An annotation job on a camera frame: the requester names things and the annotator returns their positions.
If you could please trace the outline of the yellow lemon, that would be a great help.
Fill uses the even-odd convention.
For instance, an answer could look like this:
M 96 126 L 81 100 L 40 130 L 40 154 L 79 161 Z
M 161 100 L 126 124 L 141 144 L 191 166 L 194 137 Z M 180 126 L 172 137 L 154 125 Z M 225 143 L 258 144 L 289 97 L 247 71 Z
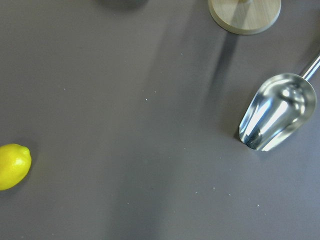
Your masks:
M 0 147 L 0 190 L 8 190 L 28 174 L 32 164 L 30 150 L 16 143 Z

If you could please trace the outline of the wooden mug stand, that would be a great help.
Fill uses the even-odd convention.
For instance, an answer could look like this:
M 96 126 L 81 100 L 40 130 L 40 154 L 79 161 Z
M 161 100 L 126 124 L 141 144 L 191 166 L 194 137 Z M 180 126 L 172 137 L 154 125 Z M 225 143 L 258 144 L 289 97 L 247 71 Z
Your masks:
M 269 29 L 281 12 L 281 0 L 209 0 L 214 21 L 226 31 L 254 35 Z

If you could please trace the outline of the metal scoop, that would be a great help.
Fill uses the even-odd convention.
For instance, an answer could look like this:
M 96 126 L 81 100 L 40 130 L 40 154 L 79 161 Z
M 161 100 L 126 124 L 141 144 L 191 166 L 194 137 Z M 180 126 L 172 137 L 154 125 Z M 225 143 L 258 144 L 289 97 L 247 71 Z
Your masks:
M 301 74 L 282 73 L 257 90 L 238 128 L 243 144 L 268 152 L 281 144 L 313 115 L 317 95 L 310 79 L 320 68 L 317 56 Z

